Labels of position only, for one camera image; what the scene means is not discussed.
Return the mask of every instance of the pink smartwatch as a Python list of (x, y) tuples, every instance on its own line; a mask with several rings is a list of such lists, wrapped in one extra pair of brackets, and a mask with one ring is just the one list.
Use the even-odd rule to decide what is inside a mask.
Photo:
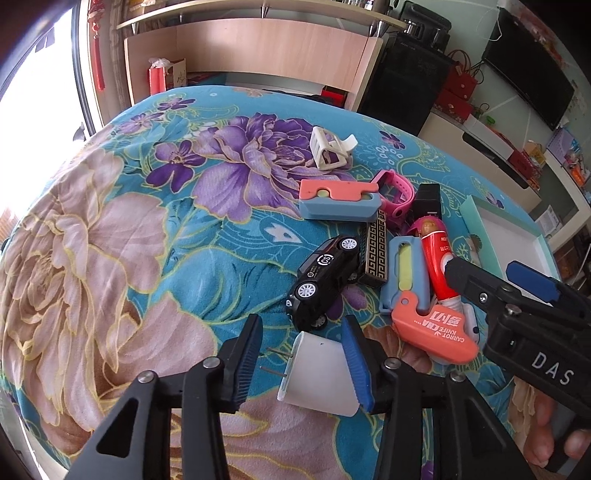
[(393, 201), (384, 198), (383, 195), (380, 195), (380, 197), (382, 200), (381, 209), (386, 214), (387, 225), (389, 227), (399, 228), (413, 204), (413, 184), (406, 177), (399, 175), (394, 170), (380, 170), (371, 182), (377, 183), (379, 187), (387, 185), (396, 188), (397, 193)]

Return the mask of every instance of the white plastic clip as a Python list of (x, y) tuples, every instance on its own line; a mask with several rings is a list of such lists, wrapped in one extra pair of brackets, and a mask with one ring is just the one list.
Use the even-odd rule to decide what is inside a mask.
[(302, 408), (352, 417), (359, 408), (343, 346), (334, 340), (300, 332), (277, 400)]
[(351, 167), (353, 164), (351, 152), (356, 146), (357, 139), (354, 135), (340, 140), (334, 133), (322, 127), (312, 128), (310, 150), (318, 170), (332, 170), (345, 165)]

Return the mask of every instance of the wooden shelf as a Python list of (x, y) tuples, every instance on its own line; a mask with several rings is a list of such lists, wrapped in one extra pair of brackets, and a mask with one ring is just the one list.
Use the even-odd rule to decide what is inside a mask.
[(175, 17), (181, 14), (212, 12), (221, 10), (239, 10), (269, 7), (308, 14), (341, 18), (360, 25), (372, 25), (378, 21), (387, 23), (399, 30), (404, 30), (406, 23), (386, 15), (365, 10), (354, 5), (345, 5), (333, 0), (193, 0), (178, 5), (171, 5), (153, 12), (132, 18), (117, 25), (117, 29), (133, 25), (144, 20)]
[(188, 72), (287, 77), (349, 92), (356, 110), (383, 40), (296, 20), (220, 18), (157, 28), (124, 41), (132, 105), (150, 95), (151, 57), (186, 59)]

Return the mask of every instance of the black box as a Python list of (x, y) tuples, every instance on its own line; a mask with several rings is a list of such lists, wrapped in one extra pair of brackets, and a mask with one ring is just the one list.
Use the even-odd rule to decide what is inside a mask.
[(441, 193), (438, 183), (421, 183), (414, 196), (413, 221), (431, 215), (441, 219)]
[(453, 60), (402, 32), (390, 34), (358, 113), (419, 135)]

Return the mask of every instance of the purple flower print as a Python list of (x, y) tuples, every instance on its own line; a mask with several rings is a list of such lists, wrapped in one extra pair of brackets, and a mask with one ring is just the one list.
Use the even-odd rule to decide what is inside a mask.
[(173, 98), (172, 100), (168, 100), (167, 102), (162, 102), (158, 105), (158, 110), (164, 111), (168, 110), (180, 110), (181, 108), (187, 108), (191, 103), (195, 101), (194, 98), (187, 98), (183, 100), (181, 97)]
[(489, 203), (493, 204), (495, 207), (499, 207), (499, 208), (505, 208), (505, 206), (503, 205), (503, 202), (496, 199), (495, 196), (491, 193), (491, 192), (487, 192), (486, 193), (486, 197), (485, 197)]
[(327, 312), (326, 316), (330, 320), (339, 320), (344, 313), (343, 299), (347, 300), (347, 303), (353, 307), (354, 310), (363, 310), (368, 306), (368, 301), (365, 298), (365, 293), (357, 285), (347, 285), (339, 298), (332, 304)]
[(379, 132), (382, 134), (382, 140), (392, 145), (396, 150), (404, 150), (406, 148), (406, 145), (404, 145), (396, 135), (381, 130)]
[(431, 460), (421, 468), (421, 480), (433, 480), (433, 462)]
[(191, 151), (191, 141), (183, 140), (180, 145), (160, 143), (156, 146), (156, 158), (164, 165), (153, 169), (146, 177), (146, 183), (161, 187), (173, 178), (170, 189), (178, 193), (193, 178), (193, 169), (205, 163), (205, 158)]
[(157, 113), (141, 113), (131, 117), (129, 120), (123, 122), (118, 130), (124, 134), (136, 134), (141, 130), (145, 130), (152, 126), (152, 120), (159, 120), (164, 114), (162, 112)]
[(195, 151), (223, 162), (200, 176), (193, 189), (195, 205), (238, 223), (248, 221), (253, 208), (300, 218), (299, 180), (353, 180), (338, 169), (316, 168), (311, 133), (312, 125), (301, 118), (282, 120), (262, 113), (202, 131), (194, 140)]

